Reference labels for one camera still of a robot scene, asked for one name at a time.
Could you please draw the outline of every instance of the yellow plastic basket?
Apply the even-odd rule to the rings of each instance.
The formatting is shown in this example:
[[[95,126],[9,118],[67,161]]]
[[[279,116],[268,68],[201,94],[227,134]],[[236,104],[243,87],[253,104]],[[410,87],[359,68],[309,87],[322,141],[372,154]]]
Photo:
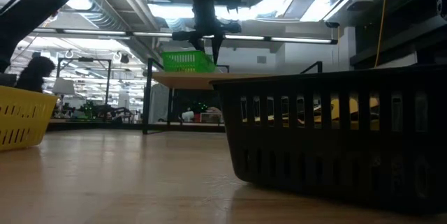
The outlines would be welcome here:
[[[57,97],[0,86],[0,151],[42,142]]]

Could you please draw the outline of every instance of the black plastic basket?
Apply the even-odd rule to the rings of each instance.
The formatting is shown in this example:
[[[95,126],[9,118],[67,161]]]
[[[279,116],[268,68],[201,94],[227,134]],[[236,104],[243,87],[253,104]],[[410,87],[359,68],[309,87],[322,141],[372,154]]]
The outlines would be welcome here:
[[[434,214],[447,206],[444,80],[426,66],[212,84],[241,180]]]

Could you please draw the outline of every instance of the wooden table surface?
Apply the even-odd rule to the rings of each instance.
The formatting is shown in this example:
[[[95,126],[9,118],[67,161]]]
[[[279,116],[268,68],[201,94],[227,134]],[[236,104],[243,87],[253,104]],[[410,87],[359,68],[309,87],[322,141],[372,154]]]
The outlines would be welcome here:
[[[231,73],[164,73],[155,72],[152,78],[166,87],[174,89],[212,89],[212,80],[267,77],[269,75]]]
[[[0,223],[447,223],[246,184],[221,133],[48,133],[0,176]]]

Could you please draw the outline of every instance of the white lampshade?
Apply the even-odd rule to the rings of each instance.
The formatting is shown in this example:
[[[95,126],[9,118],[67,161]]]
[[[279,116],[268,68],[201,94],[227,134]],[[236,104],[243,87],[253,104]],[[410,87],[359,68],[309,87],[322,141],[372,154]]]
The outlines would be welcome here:
[[[74,95],[75,83],[72,80],[65,80],[62,77],[58,77],[54,82],[53,93],[60,95]]]

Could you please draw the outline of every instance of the green basket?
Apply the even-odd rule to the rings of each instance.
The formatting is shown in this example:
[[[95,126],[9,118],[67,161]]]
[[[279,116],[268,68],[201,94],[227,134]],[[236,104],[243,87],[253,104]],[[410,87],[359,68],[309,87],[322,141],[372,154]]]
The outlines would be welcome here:
[[[216,66],[211,57],[201,51],[163,52],[166,72],[213,73]]]

